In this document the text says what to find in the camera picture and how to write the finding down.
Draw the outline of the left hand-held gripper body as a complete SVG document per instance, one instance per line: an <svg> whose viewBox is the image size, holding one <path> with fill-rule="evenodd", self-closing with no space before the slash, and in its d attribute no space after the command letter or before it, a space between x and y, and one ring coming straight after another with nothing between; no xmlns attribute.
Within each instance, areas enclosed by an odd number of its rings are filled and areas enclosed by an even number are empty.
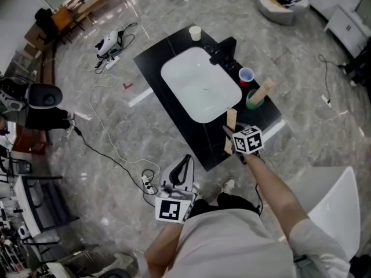
<svg viewBox="0 0 371 278"><path fill-rule="evenodd" d="M196 193L174 188L161 190L155 198L155 219L165 222L185 222L194 206Z"/></svg>

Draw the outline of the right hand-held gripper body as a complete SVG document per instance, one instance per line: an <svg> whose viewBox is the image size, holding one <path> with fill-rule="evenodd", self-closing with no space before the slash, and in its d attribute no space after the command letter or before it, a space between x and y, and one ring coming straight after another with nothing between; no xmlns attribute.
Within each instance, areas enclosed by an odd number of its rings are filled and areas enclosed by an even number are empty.
<svg viewBox="0 0 371 278"><path fill-rule="evenodd" d="M257 126L246 127L232 135L234 151L242 155L254 154L264 148L263 135Z"/></svg>

